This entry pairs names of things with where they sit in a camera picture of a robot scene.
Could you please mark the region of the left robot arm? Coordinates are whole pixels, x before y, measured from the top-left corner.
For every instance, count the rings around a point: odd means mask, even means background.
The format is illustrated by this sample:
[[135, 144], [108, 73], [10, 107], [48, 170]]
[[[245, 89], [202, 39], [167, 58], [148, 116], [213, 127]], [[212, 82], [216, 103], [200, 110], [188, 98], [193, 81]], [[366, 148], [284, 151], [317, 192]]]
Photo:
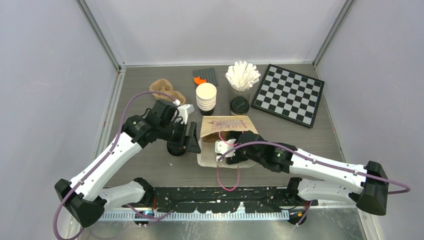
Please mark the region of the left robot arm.
[[197, 124], [188, 123], [193, 111], [192, 104], [177, 105], [159, 99], [143, 115], [129, 117], [110, 145], [86, 169], [71, 180], [60, 179], [55, 184], [64, 207], [83, 228], [96, 223], [104, 212], [123, 205], [150, 207], [155, 189], [141, 177], [117, 187], [105, 185], [129, 159], [156, 140], [165, 141], [173, 156], [201, 153]]

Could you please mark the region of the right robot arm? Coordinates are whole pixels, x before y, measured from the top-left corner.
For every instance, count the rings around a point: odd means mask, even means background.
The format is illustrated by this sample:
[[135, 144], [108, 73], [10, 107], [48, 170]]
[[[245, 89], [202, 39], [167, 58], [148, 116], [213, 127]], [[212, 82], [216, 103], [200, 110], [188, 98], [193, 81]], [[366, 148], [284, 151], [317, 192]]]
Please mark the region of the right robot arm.
[[339, 162], [294, 145], [266, 141], [252, 131], [233, 135], [218, 151], [227, 164], [252, 160], [272, 172], [300, 176], [289, 180], [285, 192], [291, 205], [299, 205], [303, 200], [330, 200], [355, 204], [371, 215], [386, 215], [389, 183], [380, 163]]

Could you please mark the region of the yellow pink paper bag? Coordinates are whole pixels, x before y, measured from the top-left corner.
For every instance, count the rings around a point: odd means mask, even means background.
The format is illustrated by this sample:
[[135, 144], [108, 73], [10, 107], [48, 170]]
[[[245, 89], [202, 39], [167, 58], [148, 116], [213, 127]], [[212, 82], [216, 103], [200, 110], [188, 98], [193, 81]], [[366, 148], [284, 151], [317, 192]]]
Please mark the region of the yellow pink paper bag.
[[[234, 147], [239, 143], [237, 136], [230, 134], [243, 134], [248, 131], [257, 133], [256, 127], [246, 115], [242, 116], [204, 116], [200, 128], [201, 153], [197, 154], [197, 163], [201, 167], [215, 168], [219, 185], [228, 192], [234, 191], [240, 181], [240, 169], [253, 167], [256, 163], [252, 160], [243, 160], [240, 163], [226, 163], [236, 155]], [[237, 170], [237, 181], [232, 188], [225, 187], [220, 181], [219, 170], [229, 168]]]

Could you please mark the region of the stack of paper cups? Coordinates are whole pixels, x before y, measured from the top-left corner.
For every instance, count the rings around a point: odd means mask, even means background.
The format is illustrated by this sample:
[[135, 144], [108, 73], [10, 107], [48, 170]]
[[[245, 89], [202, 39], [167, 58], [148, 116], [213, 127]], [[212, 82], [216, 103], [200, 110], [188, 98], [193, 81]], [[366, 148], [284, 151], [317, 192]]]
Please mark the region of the stack of paper cups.
[[200, 114], [203, 116], [212, 116], [216, 106], [217, 88], [211, 83], [202, 83], [197, 86], [196, 104]]

